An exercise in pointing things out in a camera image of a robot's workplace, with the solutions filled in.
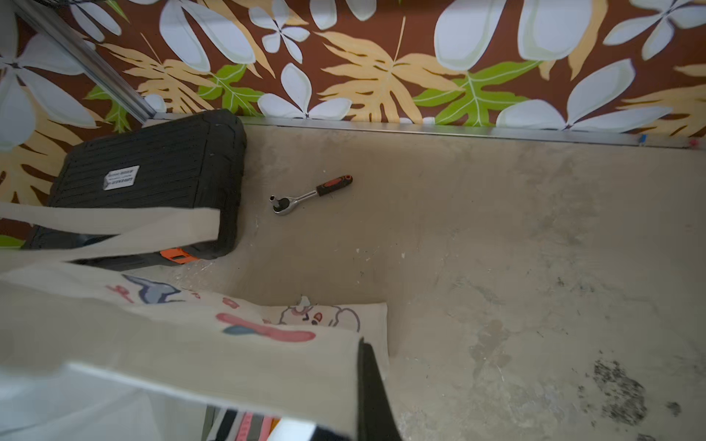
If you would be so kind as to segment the white tote bag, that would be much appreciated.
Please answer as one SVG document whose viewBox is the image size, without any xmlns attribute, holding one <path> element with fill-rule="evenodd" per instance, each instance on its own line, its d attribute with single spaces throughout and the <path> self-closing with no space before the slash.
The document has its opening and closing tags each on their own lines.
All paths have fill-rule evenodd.
<svg viewBox="0 0 706 441">
<path fill-rule="evenodd" d="M 72 262 L 1 268 L 5 440 L 353 437 L 359 343 L 386 344 L 384 304 L 262 307 Z"/>
</svg>

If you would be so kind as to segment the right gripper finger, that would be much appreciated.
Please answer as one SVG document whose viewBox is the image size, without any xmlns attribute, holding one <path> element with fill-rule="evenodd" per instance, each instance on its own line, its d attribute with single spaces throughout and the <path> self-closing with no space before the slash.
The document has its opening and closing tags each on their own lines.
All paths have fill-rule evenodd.
<svg viewBox="0 0 706 441">
<path fill-rule="evenodd" d="M 372 346 L 360 340 L 357 425 L 353 437 L 318 426 L 312 441 L 402 441 Z"/>
</svg>

